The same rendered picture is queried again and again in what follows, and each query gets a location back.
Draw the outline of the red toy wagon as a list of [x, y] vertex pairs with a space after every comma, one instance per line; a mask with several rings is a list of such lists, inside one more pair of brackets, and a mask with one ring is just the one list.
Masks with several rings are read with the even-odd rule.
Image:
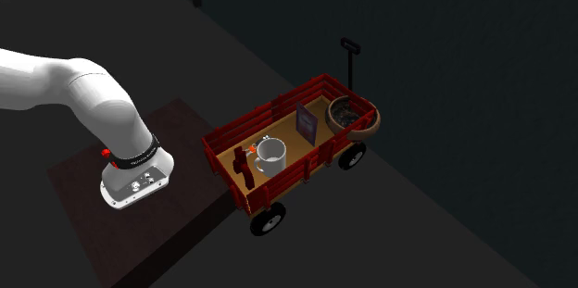
[[[336, 98], [348, 96], [349, 104], [361, 118], [338, 134], [325, 121], [325, 110]], [[312, 146], [295, 129], [296, 103], [300, 102], [318, 118], [316, 145]], [[250, 231], [263, 236], [275, 229], [285, 218], [281, 198], [310, 177], [332, 164], [342, 170], [354, 168], [367, 152], [366, 140], [350, 141], [352, 130], [366, 129], [378, 108], [327, 73], [314, 77], [292, 91], [281, 94], [266, 105], [258, 106], [239, 119], [217, 128], [202, 139], [211, 170], [220, 175], [231, 191], [236, 207], [250, 218]], [[255, 180], [255, 188], [247, 190], [242, 174], [233, 171], [233, 150], [247, 149], [257, 139], [268, 135], [282, 140], [287, 149], [286, 168], [273, 178], [256, 170], [257, 152], [247, 157]]]

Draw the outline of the purple book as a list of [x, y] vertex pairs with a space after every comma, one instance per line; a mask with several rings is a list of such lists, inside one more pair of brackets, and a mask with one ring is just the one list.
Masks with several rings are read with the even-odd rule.
[[295, 129], [312, 146], [316, 145], [318, 118], [300, 102], [296, 103]]

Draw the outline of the small orange and silver object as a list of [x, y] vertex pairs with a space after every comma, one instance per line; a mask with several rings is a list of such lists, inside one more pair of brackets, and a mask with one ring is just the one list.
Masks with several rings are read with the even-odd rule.
[[249, 153], [249, 154], [256, 153], [256, 152], [257, 152], [258, 145], [259, 145], [261, 142], [263, 142], [263, 141], [265, 141], [265, 140], [267, 140], [267, 139], [269, 139], [269, 138], [270, 138], [270, 137], [269, 137], [268, 135], [265, 135], [265, 136], [257, 139], [253, 144], [251, 144], [251, 145], [248, 147], [248, 149], [247, 149], [248, 153]]

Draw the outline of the white mug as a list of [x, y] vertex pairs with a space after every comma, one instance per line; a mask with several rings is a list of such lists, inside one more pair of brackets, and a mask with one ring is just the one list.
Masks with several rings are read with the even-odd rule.
[[258, 145], [254, 161], [256, 170], [268, 178], [273, 178], [286, 168], [287, 149], [278, 138], [269, 138]]

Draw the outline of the brown bowl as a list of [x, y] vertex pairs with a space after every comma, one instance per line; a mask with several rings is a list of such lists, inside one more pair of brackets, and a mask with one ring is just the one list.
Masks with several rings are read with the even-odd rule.
[[[344, 95], [334, 99], [325, 110], [325, 121], [330, 130], [338, 134], [346, 127], [361, 118], [349, 104], [350, 99]], [[363, 130], [352, 130], [346, 138], [350, 141], [363, 141], [374, 135], [381, 126], [381, 114], [376, 111], [368, 127]]]

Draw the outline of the dark red cross-shaped figure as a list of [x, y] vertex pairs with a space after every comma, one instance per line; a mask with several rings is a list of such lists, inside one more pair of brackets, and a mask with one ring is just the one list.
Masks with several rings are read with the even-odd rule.
[[253, 151], [250, 148], [244, 149], [242, 146], [237, 146], [234, 150], [234, 160], [232, 162], [233, 171], [236, 174], [242, 174], [245, 181], [245, 188], [252, 190], [255, 188], [255, 180], [251, 169], [248, 166], [247, 157]]

